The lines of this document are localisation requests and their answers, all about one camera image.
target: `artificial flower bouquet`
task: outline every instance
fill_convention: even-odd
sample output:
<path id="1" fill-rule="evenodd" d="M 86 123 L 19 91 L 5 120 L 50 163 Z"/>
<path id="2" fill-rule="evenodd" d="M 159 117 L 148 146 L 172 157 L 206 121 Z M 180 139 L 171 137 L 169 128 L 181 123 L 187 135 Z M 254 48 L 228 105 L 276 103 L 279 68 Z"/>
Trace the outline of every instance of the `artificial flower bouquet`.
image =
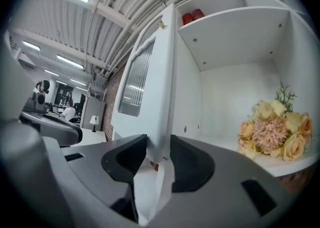
<path id="1" fill-rule="evenodd" d="M 239 153 L 251 159 L 261 153 L 290 161 L 300 158 L 309 148 L 312 120 L 308 113 L 293 112 L 292 101 L 296 95 L 287 92 L 288 88 L 289 85 L 281 82 L 274 101 L 259 101 L 254 105 L 249 121 L 240 128 Z"/>

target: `ribbed glass panel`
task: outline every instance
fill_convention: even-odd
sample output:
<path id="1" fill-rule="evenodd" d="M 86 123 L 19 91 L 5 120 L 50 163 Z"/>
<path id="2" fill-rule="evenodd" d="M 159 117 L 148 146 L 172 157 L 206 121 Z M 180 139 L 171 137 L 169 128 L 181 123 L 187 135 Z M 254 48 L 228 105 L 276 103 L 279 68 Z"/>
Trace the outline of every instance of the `ribbed glass panel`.
<path id="1" fill-rule="evenodd" d="M 152 42 L 131 63 L 128 76 L 121 96 L 119 112 L 138 117 L 141 107 L 142 96 L 150 62 L 150 56 L 154 48 Z"/>

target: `pink flower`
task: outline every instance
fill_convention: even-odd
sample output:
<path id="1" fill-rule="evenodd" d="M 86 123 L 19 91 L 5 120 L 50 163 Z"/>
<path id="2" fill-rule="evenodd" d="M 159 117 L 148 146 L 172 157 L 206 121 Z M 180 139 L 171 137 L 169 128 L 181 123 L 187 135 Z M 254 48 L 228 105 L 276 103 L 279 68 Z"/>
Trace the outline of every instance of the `pink flower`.
<path id="1" fill-rule="evenodd" d="M 252 140 L 264 152 L 278 149 L 287 137 L 285 120 L 281 117 L 269 118 L 265 121 L 258 120 L 254 124 Z"/>

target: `white cabinet door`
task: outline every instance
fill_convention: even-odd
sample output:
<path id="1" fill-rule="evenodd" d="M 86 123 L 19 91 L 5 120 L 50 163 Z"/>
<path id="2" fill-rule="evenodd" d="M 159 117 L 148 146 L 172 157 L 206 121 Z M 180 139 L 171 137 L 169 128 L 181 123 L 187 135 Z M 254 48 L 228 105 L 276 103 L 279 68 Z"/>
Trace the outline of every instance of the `white cabinet door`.
<path id="1" fill-rule="evenodd" d="M 159 20 L 164 28 L 157 25 Z M 175 29 L 172 4 L 142 30 L 126 64 L 111 120 L 113 139 L 146 134 L 147 157 L 153 162 L 161 161 L 166 140 Z"/>

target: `metal ceiling beam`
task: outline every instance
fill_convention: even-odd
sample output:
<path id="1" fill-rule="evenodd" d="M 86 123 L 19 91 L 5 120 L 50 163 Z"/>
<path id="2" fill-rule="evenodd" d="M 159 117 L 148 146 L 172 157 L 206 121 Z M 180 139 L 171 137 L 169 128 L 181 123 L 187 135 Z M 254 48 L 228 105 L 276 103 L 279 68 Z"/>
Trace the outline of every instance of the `metal ceiling beam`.
<path id="1" fill-rule="evenodd" d="M 30 58 L 32 61 L 36 62 L 33 58 L 36 58 L 34 55 L 30 55 L 30 54 L 26 54 L 28 58 Z M 77 76 L 72 76 L 71 74 L 68 74 L 68 73 L 65 73 L 64 71 L 62 70 L 59 70 L 59 69 L 53 69 L 51 67 L 46 67 L 45 65 L 41 65 L 41 63 L 38 63 L 38 65 L 36 65 L 37 68 L 40 68 L 40 69 L 43 69 L 43 70 L 49 70 L 51 72 L 54 72 L 56 74 L 59 75 L 59 77 L 56 77 L 56 76 L 52 76 L 53 78 L 59 80 L 59 78 L 62 78 L 62 79 L 65 79 L 65 80 L 70 80 L 70 79 L 74 79 L 74 80 L 77 80 L 79 82 L 82 82 L 82 83 L 85 83 L 85 84 L 89 84 L 90 81 L 87 81 L 85 80 L 83 77 L 79 78 Z"/>
<path id="2" fill-rule="evenodd" d="M 27 30 L 23 30 L 21 28 L 16 28 L 16 27 L 11 27 L 9 29 L 9 31 L 11 33 L 15 33 L 15 34 L 18 34 L 22 37 L 27 37 L 28 39 L 31 39 L 31 40 L 34 40 L 36 42 L 39 42 L 43 45 L 46 45 L 48 47 L 51 47 L 51 48 L 54 48 L 54 49 L 57 49 L 58 51 L 61 51 L 61 52 L 65 52 L 66 54 L 70 54 L 78 59 L 81 59 L 83 61 L 88 61 L 89 63 L 92 63 L 98 67 L 101 67 L 103 68 L 105 63 L 95 57 L 92 57 L 90 55 L 85 55 L 85 53 L 79 51 L 79 50 L 76 50 L 74 48 L 71 48 L 69 46 L 66 46 L 64 44 L 61 44 L 61 43 L 58 43 L 57 41 L 55 40 L 52 40 L 52 39 L 49 39 L 49 38 L 46 38 L 46 37 L 43 37 L 43 36 L 40 36 L 36 33 L 33 33 L 33 32 L 30 32 L 30 31 L 27 31 Z"/>
<path id="3" fill-rule="evenodd" d="M 65 1 L 74 3 L 76 5 L 80 5 L 80 6 L 87 8 L 91 11 L 94 11 L 95 8 L 97 8 L 96 12 L 99 15 L 107 18 L 108 20 L 112 21 L 113 23 L 117 24 L 118 26 L 120 26 L 122 28 L 124 28 L 130 21 L 127 17 L 125 17 L 121 13 L 117 12 L 115 9 L 113 9 L 109 6 L 106 6 L 101 2 L 99 2 L 97 5 L 96 0 L 90 0 L 88 3 L 85 3 L 80 0 L 65 0 Z M 130 28 L 129 32 L 132 33 L 136 28 L 137 28 L 137 26 L 133 25 Z"/>
<path id="4" fill-rule="evenodd" d="M 73 67 L 70 67 L 68 65 L 65 65 L 63 63 L 60 63 L 58 61 L 55 61 L 45 55 L 42 55 L 42 54 L 39 54 L 39 53 L 36 53 L 36 52 L 33 52 L 33 51 L 24 51 L 24 53 L 30 57 L 30 56 L 33 56 L 35 58 L 39 58 L 41 60 L 43 60 L 44 62 L 47 62 L 49 64 L 52 64 L 52 65 L 55 65 L 57 66 L 58 68 L 61 68 L 62 70 L 64 70 L 65 72 L 71 72 L 75 75 L 79 75 L 79 76 L 89 76 L 91 78 L 91 74 L 88 73 L 88 72 L 84 72 L 84 71 L 81 71 L 81 70 L 78 70 L 78 69 L 74 69 Z"/>

